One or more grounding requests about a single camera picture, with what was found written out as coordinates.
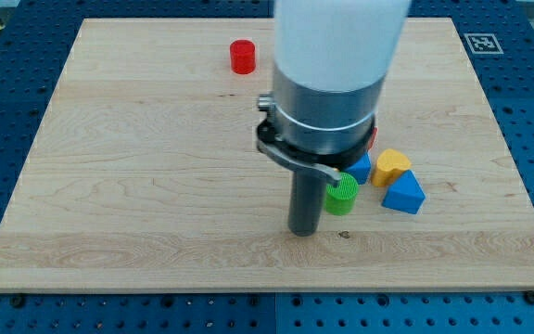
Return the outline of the black clamp with silver lever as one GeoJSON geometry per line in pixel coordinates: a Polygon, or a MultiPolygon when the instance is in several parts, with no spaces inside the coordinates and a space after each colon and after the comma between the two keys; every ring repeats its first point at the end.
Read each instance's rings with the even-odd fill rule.
{"type": "Polygon", "coordinates": [[[257,150],[291,172],[304,173],[336,185],[345,170],[366,152],[375,127],[375,115],[367,114],[355,126],[325,129],[290,121],[278,109],[271,94],[261,94],[257,107],[266,113],[258,125],[257,150]]]}

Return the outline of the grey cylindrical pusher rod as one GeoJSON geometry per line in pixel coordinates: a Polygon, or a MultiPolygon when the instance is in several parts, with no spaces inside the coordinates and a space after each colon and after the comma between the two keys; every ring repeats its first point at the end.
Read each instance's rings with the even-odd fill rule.
{"type": "Polygon", "coordinates": [[[325,190],[324,180],[304,173],[293,173],[287,225],[296,236],[307,237],[316,232],[325,190]]]}

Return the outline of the red block behind arm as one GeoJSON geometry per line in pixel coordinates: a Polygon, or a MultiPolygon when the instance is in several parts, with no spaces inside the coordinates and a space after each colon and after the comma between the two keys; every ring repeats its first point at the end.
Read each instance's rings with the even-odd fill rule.
{"type": "Polygon", "coordinates": [[[378,132],[378,127],[375,126],[372,130],[372,133],[371,133],[371,136],[368,140],[368,146],[367,146],[367,150],[370,151],[372,149],[372,147],[374,146],[375,144],[375,139],[376,139],[376,136],[377,136],[377,132],[378,132]]]}

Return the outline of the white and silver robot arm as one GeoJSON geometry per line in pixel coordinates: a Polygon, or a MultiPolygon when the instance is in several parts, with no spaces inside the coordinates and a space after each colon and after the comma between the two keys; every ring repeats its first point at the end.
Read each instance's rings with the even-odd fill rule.
{"type": "Polygon", "coordinates": [[[367,151],[411,0],[275,2],[273,85],[257,149],[292,173],[289,230],[318,228],[325,190],[367,151]]]}

